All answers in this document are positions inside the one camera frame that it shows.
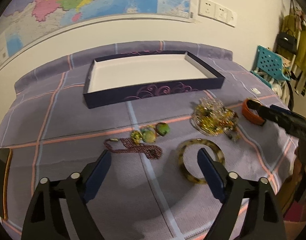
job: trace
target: orange bangle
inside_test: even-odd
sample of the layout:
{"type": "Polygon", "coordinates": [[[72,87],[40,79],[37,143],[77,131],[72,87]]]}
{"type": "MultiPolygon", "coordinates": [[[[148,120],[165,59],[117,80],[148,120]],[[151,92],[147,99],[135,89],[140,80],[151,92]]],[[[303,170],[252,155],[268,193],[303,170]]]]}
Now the orange bangle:
{"type": "Polygon", "coordinates": [[[257,114],[254,114],[250,111],[250,109],[248,108],[247,102],[249,100],[252,99],[246,99],[244,100],[243,104],[242,104],[242,114],[244,115],[244,117],[249,120],[251,123],[256,124],[256,125],[264,125],[266,120],[262,119],[260,116],[258,116],[257,114]]]}

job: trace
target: yellow garment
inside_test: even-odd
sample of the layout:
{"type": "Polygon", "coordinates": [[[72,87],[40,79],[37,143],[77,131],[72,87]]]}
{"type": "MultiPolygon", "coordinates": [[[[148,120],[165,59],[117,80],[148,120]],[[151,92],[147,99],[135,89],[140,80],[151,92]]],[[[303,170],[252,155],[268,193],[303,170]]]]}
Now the yellow garment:
{"type": "MultiPolygon", "coordinates": [[[[295,21],[294,15],[286,16],[284,18],[284,22],[283,22],[281,31],[285,32],[286,30],[290,29],[291,31],[293,31],[293,33],[297,37],[298,31],[295,32],[294,30],[294,21],[295,21]]],[[[281,56],[289,60],[292,60],[292,57],[293,57],[292,53],[280,47],[277,49],[277,51],[278,51],[278,54],[280,54],[281,56]]],[[[306,76],[306,30],[301,32],[298,53],[296,55],[294,63],[298,65],[298,67],[303,72],[302,74],[306,76]]]]}

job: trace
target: black phone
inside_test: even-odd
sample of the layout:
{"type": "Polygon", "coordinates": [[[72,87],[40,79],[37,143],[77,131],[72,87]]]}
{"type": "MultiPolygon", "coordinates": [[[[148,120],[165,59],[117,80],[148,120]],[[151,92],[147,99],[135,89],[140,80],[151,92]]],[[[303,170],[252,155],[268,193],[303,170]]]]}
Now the black phone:
{"type": "Polygon", "coordinates": [[[7,182],[9,167],[12,160],[12,150],[9,148],[0,149],[0,217],[8,220],[7,216],[7,182]]]}

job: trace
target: metal screw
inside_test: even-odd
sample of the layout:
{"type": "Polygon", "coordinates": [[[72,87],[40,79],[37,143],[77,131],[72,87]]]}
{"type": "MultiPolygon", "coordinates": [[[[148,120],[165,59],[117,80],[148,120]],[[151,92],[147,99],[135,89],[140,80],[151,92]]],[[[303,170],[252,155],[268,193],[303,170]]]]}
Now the metal screw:
{"type": "Polygon", "coordinates": [[[72,179],[78,179],[79,177],[80,177],[80,173],[78,173],[78,172],[74,172],[74,173],[71,174],[72,179]]]}
{"type": "Polygon", "coordinates": [[[267,179],[267,178],[264,178],[264,177],[262,177],[262,178],[260,179],[260,181],[261,181],[262,183],[264,183],[264,184],[268,184],[268,183],[269,183],[268,179],[267,179]]]}
{"type": "Polygon", "coordinates": [[[235,173],[235,172],[230,172],[230,173],[229,173],[229,177],[230,177],[231,179],[237,179],[237,178],[239,177],[239,175],[238,175],[237,173],[235,173]]]}
{"type": "Polygon", "coordinates": [[[46,182],[48,182],[48,178],[41,178],[40,179],[41,184],[45,184],[46,182]]]}

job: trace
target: gray plaid tablecloth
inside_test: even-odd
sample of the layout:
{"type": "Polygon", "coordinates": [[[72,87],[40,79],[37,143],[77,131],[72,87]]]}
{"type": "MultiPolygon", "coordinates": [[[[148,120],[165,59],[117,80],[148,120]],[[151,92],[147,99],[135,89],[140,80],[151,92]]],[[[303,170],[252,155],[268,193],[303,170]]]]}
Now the gray plaid tablecloth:
{"type": "MultiPolygon", "coordinates": [[[[0,125],[0,147],[13,148],[7,205],[2,224],[19,240],[30,199],[42,177],[67,178],[95,161],[106,138],[128,137],[139,126],[167,122],[171,133],[158,138],[159,160],[143,154],[112,154],[112,166],[88,208],[106,240],[201,239],[221,205],[207,185],[193,185],[181,175],[176,147],[184,140],[206,138],[189,122],[192,107],[202,97],[219,98],[239,114],[242,138],[207,137],[223,150],[226,169],[246,179],[265,176],[277,192],[289,174],[297,145],[276,124],[259,127],[241,114],[242,101],[259,99],[284,107],[273,92],[232,61],[232,52],[203,44],[176,41],[137,41],[111,44],[68,55],[36,68],[15,85],[16,100],[0,125]],[[88,109],[83,99],[87,70],[94,58],[144,50],[188,50],[226,77],[222,89],[139,99],[88,109]],[[251,88],[257,88],[256,95],[251,88]]],[[[202,176],[196,155],[201,145],[185,154],[188,168],[202,176]]],[[[242,227],[247,202],[234,228],[242,227]]],[[[72,240],[78,239],[65,201],[65,222],[72,240]]]]}

